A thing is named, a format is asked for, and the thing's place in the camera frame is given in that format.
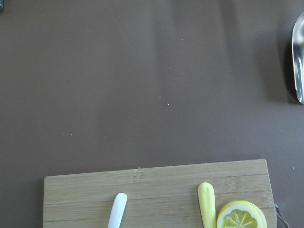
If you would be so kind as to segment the yellow plastic knife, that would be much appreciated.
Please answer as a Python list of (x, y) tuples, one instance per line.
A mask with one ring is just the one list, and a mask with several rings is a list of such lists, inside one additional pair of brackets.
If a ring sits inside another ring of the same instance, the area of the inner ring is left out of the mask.
[(199, 208), (204, 228), (216, 227), (216, 206), (213, 186), (204, 182), (198, 186)]

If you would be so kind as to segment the white ceramic spoon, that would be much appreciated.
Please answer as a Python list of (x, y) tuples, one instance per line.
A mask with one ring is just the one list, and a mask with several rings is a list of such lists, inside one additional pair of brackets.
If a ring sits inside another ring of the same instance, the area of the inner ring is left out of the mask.
[(119, 228), (124, 215), (124, 210), (127, 203), (127, 195), (118, 193), (113, 201), (111, 213), (108, 221), (108, 228)]

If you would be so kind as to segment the upper lemon slice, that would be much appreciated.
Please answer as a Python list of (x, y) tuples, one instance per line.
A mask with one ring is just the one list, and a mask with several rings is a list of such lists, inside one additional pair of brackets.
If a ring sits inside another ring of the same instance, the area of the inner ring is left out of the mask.
[(218, 213), (217, 228), (267, 228), (262, 210), (255, 204), (236, 200), (227, 203)]

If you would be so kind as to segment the bamboo cutting board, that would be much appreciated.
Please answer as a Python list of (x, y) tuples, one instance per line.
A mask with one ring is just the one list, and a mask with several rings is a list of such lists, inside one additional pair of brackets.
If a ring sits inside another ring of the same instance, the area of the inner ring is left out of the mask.
[(116, 195), (127, 195), (123, 228), (200, 228), (198, 186), (210, 183), (216, 209), (247, 200), (276, 227), (263, 159), (48, 176), (44, 180), (43, 227), (105, 228)]

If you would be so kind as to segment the metal scoop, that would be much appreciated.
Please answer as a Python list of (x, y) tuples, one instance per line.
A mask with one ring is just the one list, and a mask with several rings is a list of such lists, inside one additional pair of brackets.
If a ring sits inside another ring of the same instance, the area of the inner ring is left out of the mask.
[(304, 104), (304, 13), (294, 24), (291, 44), (296, 96)]

